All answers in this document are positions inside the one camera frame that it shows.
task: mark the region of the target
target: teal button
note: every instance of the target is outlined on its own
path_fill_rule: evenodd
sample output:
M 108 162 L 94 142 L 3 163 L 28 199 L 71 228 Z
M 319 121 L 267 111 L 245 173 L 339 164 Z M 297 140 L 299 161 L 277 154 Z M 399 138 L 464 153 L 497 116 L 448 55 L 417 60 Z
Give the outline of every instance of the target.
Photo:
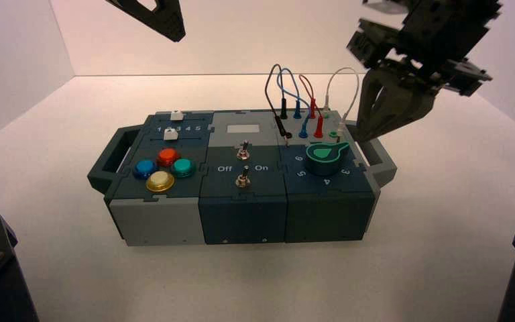
M 189 159 L 178 159 L 171 167 L 171 172 L 178 178 L 192 176 L 194 173 L 194 164 Z

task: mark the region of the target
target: red button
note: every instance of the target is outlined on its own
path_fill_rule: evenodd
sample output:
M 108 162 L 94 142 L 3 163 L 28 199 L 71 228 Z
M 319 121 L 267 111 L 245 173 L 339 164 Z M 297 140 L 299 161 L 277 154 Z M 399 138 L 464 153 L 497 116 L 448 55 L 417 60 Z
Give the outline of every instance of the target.
M 180 154 L 175 149 L 167 148 L 159 152 L 157 164 L 159 166 L 171 166 L 178 159 L 180 159 Z

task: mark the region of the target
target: yellow button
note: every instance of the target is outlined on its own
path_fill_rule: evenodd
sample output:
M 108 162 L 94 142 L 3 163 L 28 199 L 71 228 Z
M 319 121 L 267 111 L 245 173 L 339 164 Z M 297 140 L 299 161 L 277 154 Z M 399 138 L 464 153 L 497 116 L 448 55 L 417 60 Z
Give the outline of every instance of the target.
M 166 171 L 157 171 L 147 179 L 147 189 L 154 193 L 167 191 L 174 184 L 174 177 Z

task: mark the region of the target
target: black cable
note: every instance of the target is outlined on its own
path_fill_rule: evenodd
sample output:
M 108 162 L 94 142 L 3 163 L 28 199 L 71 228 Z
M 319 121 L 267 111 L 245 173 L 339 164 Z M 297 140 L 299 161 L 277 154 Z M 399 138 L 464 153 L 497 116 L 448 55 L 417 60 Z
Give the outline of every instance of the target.
M 274 119 L 275 119 L 275 122 L 277 124 L 277 128 L 279 129 L 279 135 L 284 137 L 285 140 L 287 140 L 287 139 L 290 139 L 292 137 L 292 134 L 287 132 L 287 131 L 285 131 L 285 127 L 283 126 L 283 122 L 281 122 L 281 118 L 275 112 L 274 105 L 272 104 L 272 101 L 271 101 L 270 96 L 268 94 L 268 86 L 270 84 L 270 79 L 272 78 L 272 75 L 274 73 L 275 67 L 279 68 L 279 73 L 280 74 L 282 73 L 282 69 L 281 69 L 281 66 L 279 64 L 273 65 L 273 67 L 272 67 L 272 69 L 270 71 L 270 75 L 268 76 L 268 80 L 266 81 L 266 87 L 264 89 L 264 92 L 266 93 L 266 98 L 268 99 L 268 103 L 270 104 L 270 107 L 272 108 L 272 112 L 274 112 Z
M 275 67 L 279 68 L 279 72 L 281 72 L 281 66 L 279 64 L 275 64 L 273 65 L 271 71 L 270 71 L 270 75 L 268 76 L 268 81 L 266 81 L 266 88 L 265 88 L 265 92 L 266 92 L 266 98 L 268 99 L 268 103 L 270 104 L 270 107 L 272 108 L 272 111 L 274 112 L 274 115 L 277 116 L 277 113 L 275 112 L 275 109 L 274 109 L 274 105 L 272 104 L 272 101 L 270 100 L 270 96 L 268 94 L 268 86 L 270 85 L 270 79 L 274 73 L 274 69 Z M 283 78 L 281 78 L 281 86 L 283 87 Z

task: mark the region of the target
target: wire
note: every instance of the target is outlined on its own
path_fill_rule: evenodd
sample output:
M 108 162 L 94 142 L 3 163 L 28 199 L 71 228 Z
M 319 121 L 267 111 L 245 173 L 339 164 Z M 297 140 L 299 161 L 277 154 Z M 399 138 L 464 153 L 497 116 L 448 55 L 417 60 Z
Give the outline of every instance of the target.
M 288 145 L 288 140 L 292 137 L 292 134 L 290 132 L 287 132 L 285 131 L 285 127 L 283 126 L 283 122 L 281 121 L 281 118 L 277 115 L 277 113 L 275 112 L 275 109 L 274 109 L 274 105 L 272 104 L 272 100 L 270 99 L 270 96 L 268 94 L 268 86 L 270 84 L 270 79 L 272 78 L 272 75 L 274 73 L 274 69 L 275 68 L 279 68 L 279 73 L 281 74 L 282 73 L 282 69 L 281 69 L 281 66 L 279 64 L 274 64 L 272 66 L 272 69 L 270 71 L 270 75 L 268 76 L 268 80 L 266 81 L 266 87 L 264 89 L 264 92 L 266 93 L 266 98 L 268 99 L 268 103 L 270 104 L 270 107 L 272 108 L 272 112 L 274 113 L 274 119 L 275 119 L 275 122 L 277 124 L 277 127 L 278 127 L 278 130 L 279 130 L 279 135 L 284 137 L 285 138 L 285 144 Z
M 317 103 L 316 103 L 315 97 L 314 97 L 314 92 L 312 90 L 312 85 L 311 85 L 309 79 L 305 75 L 299 74 L 299 80 L 303 84 L 303 87 L 305 88 L 305 91 L 307 91 L 307 95 L 309 95 L 309 99 L 311 100 L 310 106 L 313 107 L 313 108 L 316 107 L 316 110 L 317 110 L 317 113 L 319 114 L 319 117 L 323 117 L 321 115 L 321 111 L 319 111 L 319 108 L 317 107 Z M 309 89 L 307 88 L 307 85 L 305 84 L 305 81 L 307 82 L 307 84 L 311 88 L 311 92 L 309 92 Z
M 291 80 L 293 81 L 293 85 L 295 86 L 295 91 L 297 92 L 297 95 L 291 93 L 290 91 L 287 91 L 285 89 L 285 87 L 283 87 L 283 83 L 280 83 L 281 74 L 284 71 L 287 72 L 291 76 Z M 295 76 L 293 76 L 293 72 L 291 72 L 291 70 L 289 68 L 283 68 L 280 70 L 280 73 L 277 75 L 277 86 L 281 89 L 282 92 L 286 93 L 287 95 L 289 95 L 291 97 L 294 97 L 295 99 L 298 99 L 299 101 L 302 101 L 307 106 L 308 109 L 310 108 L 307 101 L 305 101 L 304 99 L 301 98 L 301 96 L 299 94 L 299 87 L 297 86 L 297 82 L 295 81 Z
M 350 103 L 348 110 L 343 115 L 342 120 L 345 121 L 346 118 L 348 117 L 348 114 L 352 110 L 352 106 L 354 105 L 354 102 L 356 102 L 356 97 L 358 96 L 358 90 L 360 89 L 360 77 L 358 77 L 358 72 L 354 68 L 343 67 L 333 73 L 333 75 L 329 79 L 329 83 L 327 84 L 327 92 L 325 93 L 325 106 L 323 107 L 323 109 L 329 108 L 329 89 L 331 88 L 331 83 L 333 82 L 333 78 L 335 78 L 335 76 L 337 76 L 337 74 L 339 74 L 343 70 L 352 70 L 354 72 L 354 75 L 356 76 L 356 92 L 354 93 L 354 98 L 352 99 L 352 102 Z
M 307 91 L 307 95 L 309 95 L 309 98 L 314 99 L 314 92 L 312 91 L 312 85 L 310 84 L 309 79 L 306 78 L 304 75 L 299 74 L 299 80 L 303 84 L 305 91 Z M 305 80 L 307 82 L 307 84 L 309 84 L 309 87 L 311 88 L 311 92 L 309 92 L 309 89 L 307 88 L 307 85 L 305 85 L 305 82 L 303 80 Z
M 280 77 L 281 77 L 281 74 L 286 71 L 287 73 L 289 73 L 289 75 L 291 76 L 291 80 L 293 81 L 293 85 L 295 86 L 295 91 L 297 92 L 297 95 L 291 93 L 290 91 L 287 91 L 283 85 L 280 84 Z M 310 111 L 310 105 L 309 103 L 307 103 L 307 101 L 305 101 L 304 99 L 301 98 L 301 96 L 299 95 L 299 87 L 297 86 L 297 82 L 295 81 L 295 76 L 293 76 L 293 72 L 291 72 L 291 70 L 289 68 L 283 68 L 282 70 L 280 70 L 280 73 L 278 74 L 277 76 L 277 85 L 279 86 L 279 88 L 284 91 L 287 95 L 291 96 L 291 97 L 294 97 L 296 98 L 298 101 L 302 101 L 305 106 L 307 106 L 307 110 Z M 303 124 L 301 125 L 301 132 L 305 132 L 306 133 L 306 125 L 309 121 L 309 118 L 310 118 L 310 113 L 307 114 L 307 117 L 305 117 L 305 119 L 303 120 Z
M 268 80 L 266 81 L 266 88 L 264 89 L 264 92 L 266 92 L 266 98 L 268 99 L 268 103 L 270 104 L 270 107 L 271 107 L 271 109 L 272 109 L 272 112 L 274 112 L 274 115 L 277 117 L 277 113 L 275 112 L 274 106 L 273 106 L 273 104 L 272 104 L 272 100 L 270 100 L 270 96 L 269 96 L 269 94 L 268 94 L 268 86 L 270 85 L 270 79 L 271 79 L 271 77 L 272 77 L 272 75 L 273 75 L 273 73 L 274 73 L 274 69 L 275 69 L 275 67 L 279 68 L 279 71 L 280 71 L 280 72 L 281 72 L 281 70 L 282 70 L 282 69 L 281 69 L 281 66 L 280 66 L 279 64 L 274 64 L 274 65 L 273 65 L 273 67 L 272 67 L 272 69 L 271 69 L 271 71 L 270 71 L 270 75 L 268 76 Z

